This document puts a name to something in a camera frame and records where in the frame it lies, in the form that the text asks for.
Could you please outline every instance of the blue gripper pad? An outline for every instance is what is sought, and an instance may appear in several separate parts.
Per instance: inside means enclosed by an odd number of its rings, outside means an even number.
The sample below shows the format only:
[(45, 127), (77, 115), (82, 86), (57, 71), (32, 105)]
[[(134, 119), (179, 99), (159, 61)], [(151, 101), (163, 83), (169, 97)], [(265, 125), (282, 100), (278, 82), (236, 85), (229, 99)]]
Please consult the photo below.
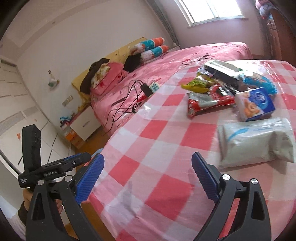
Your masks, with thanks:
[(87, 168), (87, 170), (76, 184), (75, 200), (79, 205), (88, 199), (104, 168), (104, 163), (104, 156), (102, 154), (96, 154), (88, 166), (82, 167)]
[(195, 152), (191, 158), (192, 167), (208, 197), (217, 203), (220, 195), (219, 195), (219, 186), (217, 178), (213, 176), (211, 173), (210, 167), (206, 163), (206, 161), (202, 158), (199, 152)]

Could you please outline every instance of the white wall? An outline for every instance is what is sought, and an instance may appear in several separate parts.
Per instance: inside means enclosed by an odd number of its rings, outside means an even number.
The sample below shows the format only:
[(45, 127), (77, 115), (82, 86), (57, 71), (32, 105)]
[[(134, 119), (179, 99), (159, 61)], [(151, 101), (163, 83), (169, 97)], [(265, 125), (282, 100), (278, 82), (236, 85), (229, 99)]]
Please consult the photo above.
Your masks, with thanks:
[(168, 14), (182, 48), (221, 42), (244, 42), (252, 54), (264, 55), (263, 37), (255, 12), (257, 9), (250, 0), (237, 0), (243, 15), (248, 20), (221, 20), (190, 28), (174, 0), (160, 0), (160, 2)]
[[(116, 49), (141, 37), (169, 34), (143, 0), (111, 0), (82, 10), (39, 37), (17, 60), (17, 66), (32, 96), (57, 127), (60, 116), (71, 114), (81, 104), (71, 86), (82, 71)], [(60, 79), (49, 91), (48, 70)], [(63, 101), (74, 99), (66, 107)]]
[(8, 201), (6, 201), (1, 195), (0, 208), (7, 219), (12, 218), (17, 213), (17, 209), (13, 207)]

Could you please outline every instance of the curtain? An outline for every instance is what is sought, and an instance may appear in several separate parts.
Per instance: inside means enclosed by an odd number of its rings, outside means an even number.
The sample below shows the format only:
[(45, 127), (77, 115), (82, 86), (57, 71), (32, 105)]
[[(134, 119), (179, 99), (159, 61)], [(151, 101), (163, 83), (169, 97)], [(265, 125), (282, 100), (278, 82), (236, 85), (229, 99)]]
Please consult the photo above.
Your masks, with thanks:
[(170, 20), (162, 6), (162, 4), (159, 2), (159, 0), (145, 0), (146, 3), (153, 9), (153, 11), (156, 13), (160, 21), (162, 22), (165, 29), (168, 31), (170, 37), (172, 38), (173, 42), (176, 44), (176, 46), (179, 45), (179, 41), (177, 39), (177, 36), (175, 34), (174, 28), (170, 23)]

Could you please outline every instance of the nightstand drawer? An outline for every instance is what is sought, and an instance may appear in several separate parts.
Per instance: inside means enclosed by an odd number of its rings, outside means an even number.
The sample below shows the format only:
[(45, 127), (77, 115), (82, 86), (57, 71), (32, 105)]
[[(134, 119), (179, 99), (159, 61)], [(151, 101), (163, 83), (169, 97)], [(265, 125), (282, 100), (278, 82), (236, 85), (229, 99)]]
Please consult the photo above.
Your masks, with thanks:
[(273, 18), (270, 20), (270, 26), (272, 27), (272, 29), (276, 30), (276, 24), (274, 23)]
[(266, 25), (267, 25), (268, 28), (272, 29), (270, 20), (266, 20)]
[(93, 134), (101, 124), (96, 119), (94, 111), (91, 106), (89, 106), (85, 111), (83, 111), (77, 119), (75, 119), (70, 127), (83, 139), (84, 141)]

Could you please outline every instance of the window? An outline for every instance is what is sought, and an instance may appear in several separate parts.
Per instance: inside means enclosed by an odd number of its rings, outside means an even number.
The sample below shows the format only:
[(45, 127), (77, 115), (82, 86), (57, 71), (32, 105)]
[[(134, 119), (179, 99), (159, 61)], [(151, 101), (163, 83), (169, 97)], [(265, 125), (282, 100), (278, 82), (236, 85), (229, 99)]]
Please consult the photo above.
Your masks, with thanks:
[(190, 26), (227, 18), (243, 18), (236, 0), (177, 0)]

